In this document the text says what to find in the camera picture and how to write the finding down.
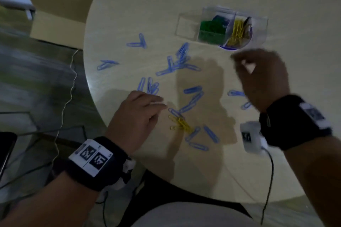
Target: black wrist strap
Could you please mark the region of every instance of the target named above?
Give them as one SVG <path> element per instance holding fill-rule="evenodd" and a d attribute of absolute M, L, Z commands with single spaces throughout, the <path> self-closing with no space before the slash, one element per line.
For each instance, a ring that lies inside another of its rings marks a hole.
<path fill-rule="evenodd" d="M 266 112 L 259 116 L 262 135 L 269 145 L 283 151 L 332 134 L 330 124 L 322 114 L 299 96 L 284 96 Z"/>
<path fill-rule="evenodd" d="M 127 157 L 104 136 L 88 139 L 69 157 L 66 172 L 80 184 L 101 191 L 118 181 Z"/>

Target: clear plastic organizer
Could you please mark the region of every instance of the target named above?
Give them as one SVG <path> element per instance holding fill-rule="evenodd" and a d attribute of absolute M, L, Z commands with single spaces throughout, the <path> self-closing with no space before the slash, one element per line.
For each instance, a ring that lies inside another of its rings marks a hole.
<path fill-rule="evenodd" d="M 196 41 L 226 50 L 261 46 L 267 35 L 268 18 L 220 6 L 204 7 Z"/>

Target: beige table top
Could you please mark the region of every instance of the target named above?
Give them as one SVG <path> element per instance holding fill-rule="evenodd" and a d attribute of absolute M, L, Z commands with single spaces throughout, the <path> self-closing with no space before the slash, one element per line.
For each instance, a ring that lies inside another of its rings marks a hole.
<path fill-rule="evenodd" d="M 186 134 L 169 129 L 168 111 L 144 145 L 134 154 L 147 169 L 174 185 L 199 195 L 237 202 L 264 202 L 271 164 L 267 156 L 245 152 L 239 125 L 257 120 L 254 108 L 241 110 L 247 100 L 227 95 L 241 84 L 229 59 L 230 52 L 178 36 L 179 19 L 195 18 L 202 7 L 221 5 L 269 17 L 265 48 L 274 49 L 285 61 L 293 92 L 322 110 L 334 126 L 341 123 L 340 0 L 94 0 L 86 24 L 84 64 L 95 105 L 106 124 L 142 77 L 159 82 L 158 95 L 169 107 L 189 102 L 185 88 L 201 85 L 204 96 L 184 113 L 191 126 L 207 124 L 220 138 L 215 144 L 201 130 L 195 141 L 209 151 L 189 147 Z M 193 27 L 191 23 L 182 29 Z M 130 48 L 143 33 L 147 49 Z M 167 68 L 167 56 L 190 43 L 191 64 L 201 72 L 182 69 L 157 77 Z M 101 59 L 120 65 L 97 71 Z M 340 128 L 334 129 L 340 136 Z M 270 201 L 300 196 L 300 187 L 284 155 L 270 148 L 275 175 Z"/>

